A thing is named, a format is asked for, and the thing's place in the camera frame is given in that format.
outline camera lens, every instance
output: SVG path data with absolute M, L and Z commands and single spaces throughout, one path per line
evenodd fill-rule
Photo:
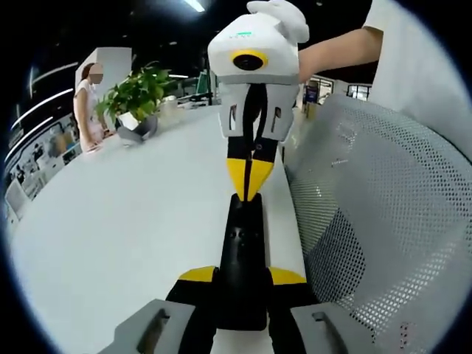
M 245 70 L 247 72 L 252 72 L 254 70 L 258 70 L 263 67 L 264 62 L 261 58 L 250 55 L 250 54 L 243 54 L 238 55 L 234 60 L 233 64 L 236 65 L 241 70 Z

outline ceiling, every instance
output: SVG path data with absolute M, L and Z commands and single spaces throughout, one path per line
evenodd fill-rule
M 133 66 L 158 60 L 175 74 L 198 76 L 210 40 L 239 15 L 247 13 L 246 0 L 199 0 L 205 11 L 195 11 L 185 0 L 100 0 L 93 3 L 57 1 L 38 8 L 38 45 L 32 69 L 23 82 L 24 93 L 13 119 L 35 105 L 74 85 L 75 67 L 98 46 L 128 46 L 136 56 Z M 371 0 L 291 0 L 310 27 L 307 45 L 359 28 Z M 69 66 L 55 73 L 48 72 Z M 322 73 L 347 82 L 371 83 L 375 65 Z M 25 131 L 50 116 L 72 111 L 72 93 L 59 96 L 28 114 Z

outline desk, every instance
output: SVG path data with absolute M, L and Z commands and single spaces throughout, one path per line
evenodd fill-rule
M 235 191 L 217 109 L 189 111 L 143 146 L 106 139 L 29 206 L 12 240 L 13 264 L 32 312 L 64 353 L 95 354 L 182 273 L 219 265 Z M 271 264 L 305 275 L 279 156 L 261 193 Z M 270 344 L 264 333 L 218 331 L 213 353 L 272 353 Z

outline green leaves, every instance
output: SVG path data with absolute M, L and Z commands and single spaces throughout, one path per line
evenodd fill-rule
M 159 101 L 173 89 L 169 71 L 147 67 L 128 75 L 125 81 L 115 85 L 99 101 L 95 108 L 97 113 L 108 111 L 115 120 L 120 114 L 131 112 L 137 120 L 142 121 L 157 111 Z

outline hand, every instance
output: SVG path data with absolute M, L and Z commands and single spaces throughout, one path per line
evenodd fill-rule
M 97 144 L 97 142 L 94 142 L 94 141 L 91 141 L 91 142 L 86 142 L 86 151 L 93 151 L 93 150 L 96 150 L 99 145 Z

